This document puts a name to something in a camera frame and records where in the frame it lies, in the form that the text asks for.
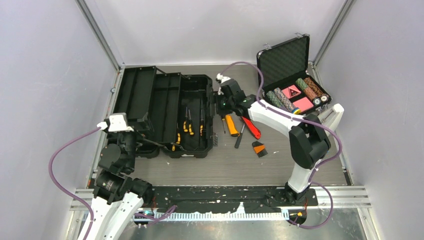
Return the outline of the yellow utility knife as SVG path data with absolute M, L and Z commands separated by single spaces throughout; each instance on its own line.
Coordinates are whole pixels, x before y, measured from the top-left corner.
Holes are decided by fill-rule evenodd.
M 227 115 L 225 115 L 224 119 L 225 119 L 225 122 L 226 122 L 226 125 L 227 125 L 227 128 L 228 128 L 230 135 L 232 137 L 238 137 L 240 135 L 240 133 L 238 132 L 238 130 L 235 126 L 235 123 L 233 121 L 232 116 L 230 114 L 227 114 Z

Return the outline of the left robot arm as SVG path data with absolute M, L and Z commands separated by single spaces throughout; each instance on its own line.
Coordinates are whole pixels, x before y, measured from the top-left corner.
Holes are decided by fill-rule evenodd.
M 136 211 L 148 207 L 154 199 L 151 183 L 129 175 L 135 170 L 137 132 L 129 125 L 127 115 L 113 113 L 98 127 L 116 133 L 117 143 L 106 145 L 100 152 L 91 211 L 78 236 L 80 240 L 117 240 Z

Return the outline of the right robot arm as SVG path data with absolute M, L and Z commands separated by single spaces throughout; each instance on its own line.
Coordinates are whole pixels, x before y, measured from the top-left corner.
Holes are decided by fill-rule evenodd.
M 250 121 L 262 123 L 289 139 L 294 160 L 292 174 L 284 186 L 284 195 L 291 205 L 299 205 L 306 197 L 314 168 L 331 148 L 321 122 L 312 114 L 306 117 L 283 111 L 255 95 L 245 95 L 238 82 L 227 76 L 215 79 L 219 84 L 217 112 L 235 113 Z

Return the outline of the black plastic toolbox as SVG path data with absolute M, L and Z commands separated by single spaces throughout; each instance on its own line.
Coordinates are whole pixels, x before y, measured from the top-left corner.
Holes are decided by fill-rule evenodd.
M 213 130 L 216 94 L 212 79 L 205 74 L 165 72 L 156 66 L 127 68 L 112 112 L 126 113 L 129 119 L 149 114 L 154 134 L 147 139 L 137 133 L 136 157 L 151 159 L 163 152 L 173 159 L 202 159 L 216 140 Z M 191 113 L 194 135 L 183 131 L 185 107 Z M 200 136 L 201 109 L 203 136 Z M 185 151 L 172 151 L 172 143 L 177 140 L 177 124 L 180 145 Z

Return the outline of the small black screwdriver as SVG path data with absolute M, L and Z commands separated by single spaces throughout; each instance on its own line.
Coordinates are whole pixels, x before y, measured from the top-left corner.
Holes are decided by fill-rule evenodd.
M 238 134 L 238 136 L 237 136 L 237 139 L 236 139 L 236 142 L 235 142 L 235 145 L 234 145 L 234 147 L 235 147 L 236 149 L 238 149 L 238 148 L 240 147 L 240 143 L 241 143 L 241 140 L 242 140 L 242 137 L 243 137 L 243 133 L 244 133 L 244 130 L 245 130 L 245 126 L 246 126 L 246 124 L 244 123 L 244 124 L 242 125 L 242 128 L 241 128 L 240 133 L 239 133 L 239 134 Z

